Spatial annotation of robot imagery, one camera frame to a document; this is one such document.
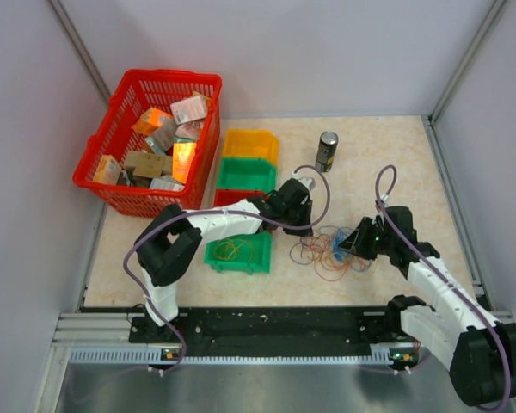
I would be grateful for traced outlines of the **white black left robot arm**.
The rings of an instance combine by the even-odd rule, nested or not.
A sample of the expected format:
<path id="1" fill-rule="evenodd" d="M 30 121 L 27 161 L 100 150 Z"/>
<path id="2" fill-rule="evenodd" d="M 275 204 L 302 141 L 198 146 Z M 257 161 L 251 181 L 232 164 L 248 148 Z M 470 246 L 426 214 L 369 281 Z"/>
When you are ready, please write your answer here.
<path id="1" fill-rule="evenodd" d="M 135 244 L 144 276 L 148 331 L 159 341 L 177 333 L 177 281 L 187 272 L 199 247 L 228 237 L 255 235 L 282 227 L 287 234 L 310 232 L 315 180 L 291 178 L 267 195 L 252 196 L 225 207 L 185 211 L 166 206 Z"/>

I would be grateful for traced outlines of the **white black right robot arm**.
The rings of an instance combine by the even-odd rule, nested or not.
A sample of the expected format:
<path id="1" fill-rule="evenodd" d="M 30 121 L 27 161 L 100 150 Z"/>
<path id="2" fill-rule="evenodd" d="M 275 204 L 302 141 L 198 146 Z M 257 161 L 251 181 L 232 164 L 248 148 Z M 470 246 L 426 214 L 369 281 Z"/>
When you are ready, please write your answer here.
<path id="1" fill-rule="evenodd" d="M 516 323 L 504 324 L 451 275 L 439 252 L 417 238 L 406 206 L 364 217 L 341 250 L 366 261 L 387 256 L 427 296 L 397 295 L 387 305 L 384 330 L 397 341 L 412 336 L 440 361 L 467 405 L 516 397 Z"/>

